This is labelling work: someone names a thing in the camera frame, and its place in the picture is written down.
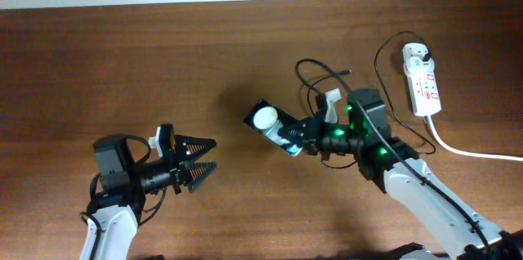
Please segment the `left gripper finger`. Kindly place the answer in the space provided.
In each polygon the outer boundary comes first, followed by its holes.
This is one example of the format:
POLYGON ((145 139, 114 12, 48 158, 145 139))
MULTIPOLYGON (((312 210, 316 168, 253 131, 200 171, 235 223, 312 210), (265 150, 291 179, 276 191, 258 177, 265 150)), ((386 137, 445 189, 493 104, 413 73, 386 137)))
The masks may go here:
POLYGON ((213 139, 175 136, 175 153, 178 160, 198 160, 216 146, 217 143, 213 139))
POLYGON ((193 163, 188 167, 189 178, 186 181, 186 186, 190 193, 194 193, 196 189, 203 183, 203 181, 212 174, 217 168, 217 163, 202 162, 193 163))

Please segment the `black smartphone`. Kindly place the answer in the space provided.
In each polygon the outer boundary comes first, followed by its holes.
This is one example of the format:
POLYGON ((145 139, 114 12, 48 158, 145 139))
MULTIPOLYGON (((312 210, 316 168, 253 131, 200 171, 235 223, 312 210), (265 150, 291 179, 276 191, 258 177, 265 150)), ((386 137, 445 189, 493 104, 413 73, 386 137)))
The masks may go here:
POLYGON ((291 156, 299 155, 302 147, 294 141, 281 137, 278 131, 296 122, 297 119, 293 116, 265 99, 260 99, 244 118, 244 123, 251 129, 291 156))

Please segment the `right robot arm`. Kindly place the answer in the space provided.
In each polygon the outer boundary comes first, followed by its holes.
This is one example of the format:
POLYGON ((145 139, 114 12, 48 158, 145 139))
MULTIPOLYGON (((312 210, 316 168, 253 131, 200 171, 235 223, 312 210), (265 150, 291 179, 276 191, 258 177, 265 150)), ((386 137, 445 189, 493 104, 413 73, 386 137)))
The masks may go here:
POLYGON ((376 89, 350 92, 348 124, 325 120, 318 99, 313 117, 283 126, 278 134, 309 155, 353 155, 362 175, 404 205, 452 259, 520 259, 522 233, 506 232, 485 219, 445 184, 414 149, 391 136, 385 104, 376 89))

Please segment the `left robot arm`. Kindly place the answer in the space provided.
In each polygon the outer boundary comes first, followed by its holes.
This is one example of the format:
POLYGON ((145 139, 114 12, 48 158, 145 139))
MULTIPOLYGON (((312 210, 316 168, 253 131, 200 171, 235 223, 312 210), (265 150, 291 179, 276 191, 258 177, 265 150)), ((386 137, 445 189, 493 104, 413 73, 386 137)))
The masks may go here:
POLYGON ((152 219, 171 187, 192 193, 217 168, 198 159, 217 146, 213 139, 175 135, 160 143, 162 157, 150 162, 151 148, 135 160, 130 140, 142 137, 114 134, 93 144, 99 172, 89 186, 90 202, 80 217, 87 225, 81 259, 125 259, 138 229, 152 219))

